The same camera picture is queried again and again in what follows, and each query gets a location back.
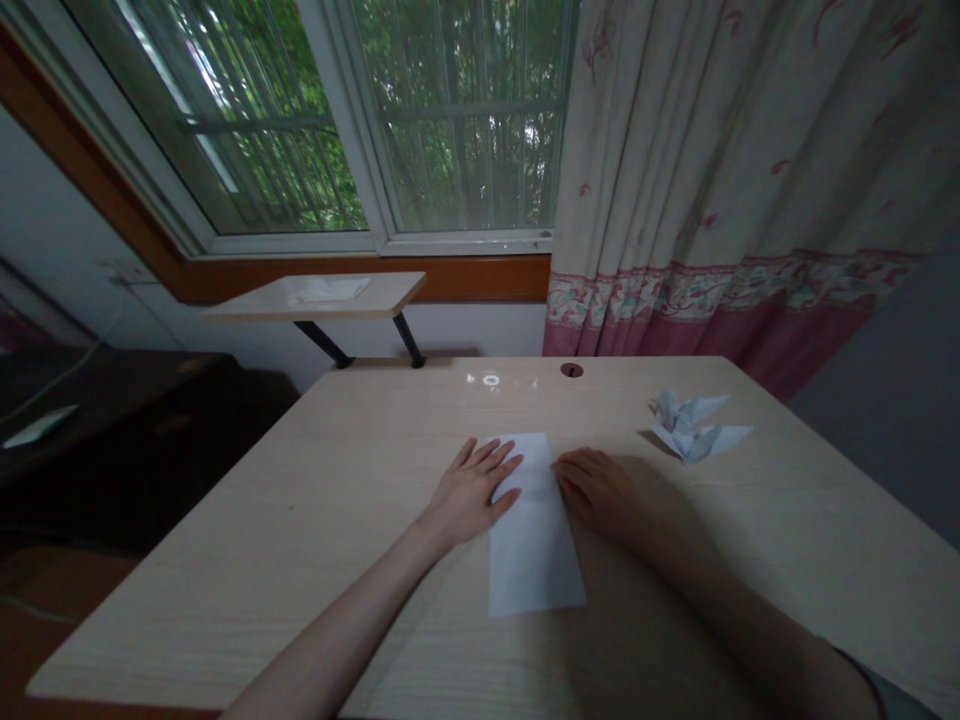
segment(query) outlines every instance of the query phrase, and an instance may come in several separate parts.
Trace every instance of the window frame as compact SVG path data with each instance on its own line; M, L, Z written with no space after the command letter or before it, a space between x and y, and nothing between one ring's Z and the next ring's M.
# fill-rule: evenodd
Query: window frame
M89 200L119 238L179 302L210 305L289 275L427 273L416 302L536 302L547 297L547 254L375 257L191 257L97 137L0 16L0 103Z
M350 21L345 15L349 11L337 2L296 3L366 215L367 230L217 233L59 0L3 3L0 18L24 41L28 54L39 60L57 91L108 149L127 181L143 196L186 257L209 262L238 257L495 256L552 252L552 228L399 232L383 180L387 169L377 164L382 149L378 154L370 130L373 124L363 115L366 103L362 87L353 74L344 38L332 31L335 23Z

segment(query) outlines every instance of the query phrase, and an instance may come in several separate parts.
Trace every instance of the green foliage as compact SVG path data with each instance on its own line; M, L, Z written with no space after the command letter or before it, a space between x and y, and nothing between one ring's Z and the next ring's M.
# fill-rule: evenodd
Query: green foliage
M366 227L295 0L126 2L253 232ZM574 0L339 7L400 229L550 226Z

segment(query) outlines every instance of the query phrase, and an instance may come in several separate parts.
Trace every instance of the forearm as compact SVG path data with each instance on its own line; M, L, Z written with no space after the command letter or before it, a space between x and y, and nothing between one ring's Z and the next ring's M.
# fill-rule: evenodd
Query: forearm
M407 597L445 548L411 526L264 669L223 717L331 717Z
M665 524L644 522L631 546L687 600L781 716L879 717L858 670Z

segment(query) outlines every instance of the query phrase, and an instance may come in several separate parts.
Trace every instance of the finger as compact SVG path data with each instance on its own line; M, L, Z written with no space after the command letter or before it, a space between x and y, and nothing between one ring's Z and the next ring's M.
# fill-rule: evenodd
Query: finger
M487 508L487 516L490 518L490 524L493 525L497 520L503 517L504 513L507 512L513 504L517 501L517 498L520 497L520 488L514 488L503 494L499 500L497 500L493 505Z
M560 492L563 494L563 499L567 505L577 513L577 515L585 518L587 512L593 506L590 504L586 495L583 494L583 491L564 477L560 477L557 483L560 485Z
M495 453L491 453L490 456L483 462L477 463L477 470L480 472L490 472L497 465L503 462L503 459L510 454L510 451L513 450L513 446L516 445L513 440L508 442L506 445L501 447Z
M463 467L473 467L477 463L482 462L483 459L486 458L487 455L492 453L496 449L497 445L499 444L500 444L500 438L494 438L493 440L488 442L486 445L484 445L482 448L477 450L473 455L471 455L470 459L463 464Z
M457 456L453 459L453 462L450 463L450 470L456 470L458 467L463 465L467 458L470 457L470 453L473 452L473 449L477 446L477 439L470 438L467 440L463 447L460 448L460 452L457 453Z
M580 488L580 491L587 497L587 499L590 499L590 493L593 491L593 483L595 482L590 475L585 473L578 466L568 462L556 463L553 471L560 477L569 480L578 488Z
M596 460L590 457L588 454L589 450L590 448L580 448L579 450L574 450L573 452L564 453L560 456L560 460L562 462L576 465L589 475L598 475L603 467Z
M590 455L593 457L594 462L596 462L598 465L602 467L605 467L607 469L617 467L617 463L613 461L613 458L607 455L603 450L591 449Z
M490 492L496 490L497 485L510 477L513 471L516 470L522 462L523 455L514 455L512 458L503 463L503 465L500 465L499 467L494 468L492 471L487 473L487 478L490 481Z

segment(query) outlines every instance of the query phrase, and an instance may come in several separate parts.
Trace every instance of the curtain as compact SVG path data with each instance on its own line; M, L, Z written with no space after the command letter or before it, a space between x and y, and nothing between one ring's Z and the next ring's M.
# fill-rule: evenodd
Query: curtain
M723 355L789 398L960 201L950 0L584 0L545 355Z

